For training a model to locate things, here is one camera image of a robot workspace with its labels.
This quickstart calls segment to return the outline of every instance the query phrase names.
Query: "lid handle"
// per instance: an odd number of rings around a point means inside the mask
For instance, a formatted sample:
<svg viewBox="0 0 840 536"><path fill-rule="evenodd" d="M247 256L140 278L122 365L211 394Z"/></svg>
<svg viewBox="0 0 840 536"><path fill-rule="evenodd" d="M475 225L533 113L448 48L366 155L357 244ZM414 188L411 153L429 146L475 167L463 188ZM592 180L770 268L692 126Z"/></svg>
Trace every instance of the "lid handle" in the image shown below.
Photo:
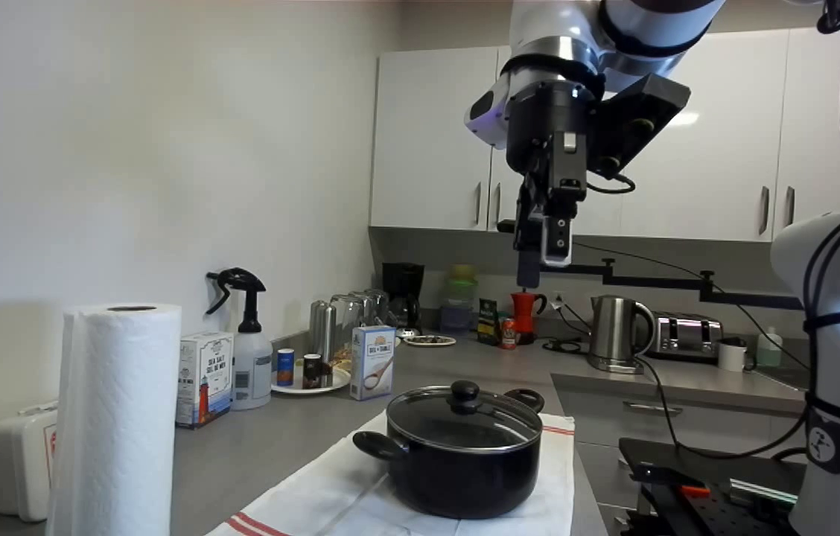
<svg viewBox="0 0 840 536"><path fill-rule="evenodd" d="M454 383L451 384L451 409L457 415L475 415L479 409L479 384L475 384L475 383Z"/></svg>

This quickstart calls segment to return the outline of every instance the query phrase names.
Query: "white towel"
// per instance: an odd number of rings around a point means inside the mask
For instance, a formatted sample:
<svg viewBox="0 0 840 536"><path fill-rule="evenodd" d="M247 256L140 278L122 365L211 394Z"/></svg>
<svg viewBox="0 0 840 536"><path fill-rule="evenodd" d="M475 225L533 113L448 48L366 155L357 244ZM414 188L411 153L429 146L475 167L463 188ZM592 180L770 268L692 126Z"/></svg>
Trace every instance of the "white towel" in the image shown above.
<svg viewBox="0 0 840 536"><path fill-rule="evenodd" d="M385 433L379 415L360 430ZM393 534L463 534L463 536L570 536L572 530L572 454L576 421L543 415L543 451L533 494L497 520L436 520L403 506L388 484L388 464L360 454L351 435L329 454L269 490L211 536L393 536Z"/></svg>

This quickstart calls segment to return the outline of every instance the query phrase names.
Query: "metal kettle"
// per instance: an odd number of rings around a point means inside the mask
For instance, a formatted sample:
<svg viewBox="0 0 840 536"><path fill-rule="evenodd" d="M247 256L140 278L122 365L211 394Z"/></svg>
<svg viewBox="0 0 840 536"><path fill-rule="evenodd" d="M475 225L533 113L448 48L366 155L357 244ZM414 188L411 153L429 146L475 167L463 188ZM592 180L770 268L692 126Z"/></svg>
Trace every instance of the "metal kettle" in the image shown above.
<svg viewBox="0 0 840 536"><path fill-rule="evenodd" d="M592 298L592 353L589 365L607 374L639 374L639 359L655 347L655 313L624 295Z"/></svg>

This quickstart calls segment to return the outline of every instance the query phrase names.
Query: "gray countertop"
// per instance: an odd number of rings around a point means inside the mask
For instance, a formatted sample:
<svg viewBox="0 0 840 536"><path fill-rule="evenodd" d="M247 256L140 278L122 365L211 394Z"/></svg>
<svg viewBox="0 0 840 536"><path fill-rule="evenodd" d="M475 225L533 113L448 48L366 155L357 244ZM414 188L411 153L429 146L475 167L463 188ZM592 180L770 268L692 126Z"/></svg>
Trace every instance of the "gray countertop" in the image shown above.
<svg viewBox="0 0 840 536"><path fill-rule="evenodd" d="M801 411L801 394L761 374L722 374L698 365L652 362L668 397L722 409L765 415ZM561 389L607 394L655 394L646 377L607 377L583 359L551 356L540 347L494 348L458 344L457 348L400 348L397 394L423 384L475 380L487 392L531 389L546 397L546 411L564 415ZM388 400L356 402L345 394L281 400L265 409L233 411L207 430L175 435L172 534L190 536L219 527L265 490L314 461L335 441L385 411ZM43 524L0 520L0 534L43 534ZM606 534L583 464L576 459L576 521L572 534Z"/></svg>

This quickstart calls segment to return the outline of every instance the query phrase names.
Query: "backsplash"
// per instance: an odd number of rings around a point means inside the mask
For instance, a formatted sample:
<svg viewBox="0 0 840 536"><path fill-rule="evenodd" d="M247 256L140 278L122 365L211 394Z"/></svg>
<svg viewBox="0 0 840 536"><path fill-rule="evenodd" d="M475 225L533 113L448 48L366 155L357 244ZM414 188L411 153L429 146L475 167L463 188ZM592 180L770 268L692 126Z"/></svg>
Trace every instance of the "backsplash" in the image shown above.
<svg viewBox="0 0 840 536"><path fill-rule="evenodd" d="M636 256L650 256L655 262L642 262L618 253L603 253L592 249L624 252ZM426 229L372 229L376 268L381 262L420 262L423 295L420 307L437 307L445 272L457 262L475 266L479 275L479 295L506 302L515 292L515 252L509 237L488 234L426 234ZM688 278L671 266L688 272L715 272L715 284L728 292L765 292L789 295L770 262L770 244L723 244L723 241L646 241L646 240L577 240L576 260L583 266L598 266L603 260L618 260L618 275L624 278ZM603 286L603 278L583 275L543 275L543 295L561 295L580 316L589 316L589 298L595 295L630 295L652 311L671 313L703 313L723 322L728 333L755 333L756 329L740 307L703 305L698 292L682 290L642 290L642 286ZM764 329L776 325L783 336L804 336L799 311L765 311L746 307Z"/></svg>

